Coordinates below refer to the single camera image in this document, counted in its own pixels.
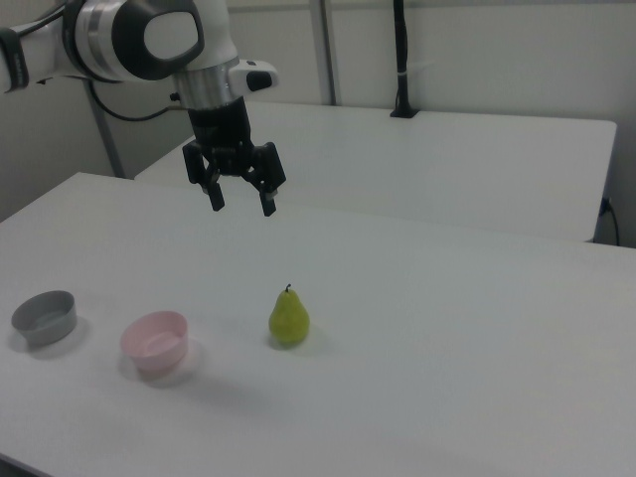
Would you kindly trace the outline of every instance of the power cord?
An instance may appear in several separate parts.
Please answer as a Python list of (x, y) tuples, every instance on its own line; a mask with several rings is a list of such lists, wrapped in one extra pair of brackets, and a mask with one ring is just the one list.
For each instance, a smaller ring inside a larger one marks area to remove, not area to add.
[(91, 81), (91, 80), (88, 81), (88, 91), (90, 92), (90, 96), (92, 97), (92, 99), (95, 101), (97, 106), (99, 106), (99, 108), (101, 110), (103, 110), (103, 112), (105, 112), (106, 114), (114, 117), (115, 119), (119, 119), (121, 121), (143, 122), (143, 121), (148, 121), (150, 119), (154, 119), (155, 117), (159, 117), (159, 116), (161, 116), (162, 114), (165, 114), (168, 111), (180, 111), (180, 110), (183, 110), (183, 108), (180, 107), (180, 106), (167, 106), (167, 107), (164, 107), (163, 109), (158, 110), (157, 112), (153, 112), (152, 114), (148, 114), (147, 116), (139, 116), (139, 117), (124, 116), (122, 114), (119, 114), (119, 113), (113, 111), (112, 109), (110, 109), (108, 106), (106, 106), (101, 101), (101, 99), (97, 95), (97, 91), (95, 90), (94, 82)]
[(620, 246), (620, 234), (618, 233), (618, 220), (616, 219), (616, 212), (612, 207), (612, 199), (610, 197), (603, 197), (602, 201), (600, 201), (600, 210), (598, 211), (598, 216), (603, 217), (605, 213), (609, 212), (612, 216), (612, 221), (614, 222), (614, 234), (616, 236), (616, 246)]
[(62, 18), (62, 16), (64, 15), (64, 6), (62, 7), (58, 6), (58, 8), (54, 10), (54, 12), (55, 13), (53, 13), (53, 15), (47, 16), (43, 18), (41, 21), (39, 21), (38, 23), (34, 23), (33, 25), (31, 25), (29, 28), (25, 28), (24, 30), (19, 31), (18, 37), (20, 38), (25, 37), (29, 35), (30, 33), (38, 31), (41, 28), (46, 27), (50, 23), (55, 22), (57, 19)]

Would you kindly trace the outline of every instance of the black cable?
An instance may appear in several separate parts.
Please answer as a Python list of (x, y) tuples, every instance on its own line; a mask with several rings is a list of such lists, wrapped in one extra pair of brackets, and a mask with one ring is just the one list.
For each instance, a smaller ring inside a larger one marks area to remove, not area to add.
[(57, 19), (62, 18), (62, 15), (64, 15), (64, 7), (57, 10), (56, 13), (54, 13), (53, 15), (44, 18), (42, 21), (34, 25), (31, 25), (29, 28), (25, 28), (24, 30), (18, 32), (18, 37), (22, 38), (26, 35), (29, 35), (30, 33), (40, 30), (41, 28), (46, 27), (50, 23), (55, 22)]
[(97, 91), (95, 90), (95, 85), (93, 81), (88, 82), (88, 91), (90, 91), (90, 96), (95, 101), (95, 103), (99, 106), (99, 108), (103, 110), (103, 112), (121, 121), (128, 121), (128, 122), (148, 121), (150, 119), (154, 119), (155, 117), (159, 117), (168, 111), (176, 110), (176, 108), (164, 107), (163, 109), (157, 112), (153, 112), (152, 114), (148, 114), (147, 116), (140, 116), (140, 117), (123, 116), (121, 114), (114, 112), (112, 109), (106, 106), (103, 102), (101, 102), (101, 99), (99, 99), (99, 96), (97, 95)]
[(614, 221), (614, 233), (616, 234), (616, 246), (620, 246), (620, 235), (618, 234), (618, 220), (616, 219), (616, 213), (614, 212), (614, 208), (611, 204), (607, 204), (607, 212), (609, 212), (612, 216), (612, 220)]

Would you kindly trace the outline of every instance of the tabletop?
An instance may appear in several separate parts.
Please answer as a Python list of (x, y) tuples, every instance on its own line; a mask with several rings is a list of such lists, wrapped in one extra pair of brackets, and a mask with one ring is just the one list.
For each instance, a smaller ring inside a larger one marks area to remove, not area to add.
[[(0, 454), (53, 477), (628, 476), (636, 254), (78, 174), (0, 224)], [(281, 349), (292, 283), (312, 319)], [(13, 310), (71, 292), (28, 349)], [(190, 324), (141, 376), (125, 327)]]
[[(294, 204), (552, 239), (590, 240), (616, 125), (608, 121), (249, 102)], [(178, 147), (136, 180), (196, 188)], [(250, 194), (241, 179), (224, 190)]]

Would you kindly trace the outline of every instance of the black pole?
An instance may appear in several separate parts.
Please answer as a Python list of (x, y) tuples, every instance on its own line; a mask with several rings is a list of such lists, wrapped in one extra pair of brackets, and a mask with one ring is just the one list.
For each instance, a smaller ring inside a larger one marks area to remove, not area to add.
[(408, 37), (403, 0), (394, 0), (394, 17), (396, 19), (397, 102), (391, 117), (412, 118), (417, 114), (417, 109), (413, 109), (408, 103), (408, 76), (406, 75)]

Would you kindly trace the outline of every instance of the gray bowl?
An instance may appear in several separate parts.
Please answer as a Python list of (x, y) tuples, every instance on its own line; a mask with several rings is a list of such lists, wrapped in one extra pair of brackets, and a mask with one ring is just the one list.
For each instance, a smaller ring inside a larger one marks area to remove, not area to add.
[(76, 301), (67, 291), (48, 291), (25, 301), (13, 313), (11, 324), (31, 346), (60, 341), (78, 323)]

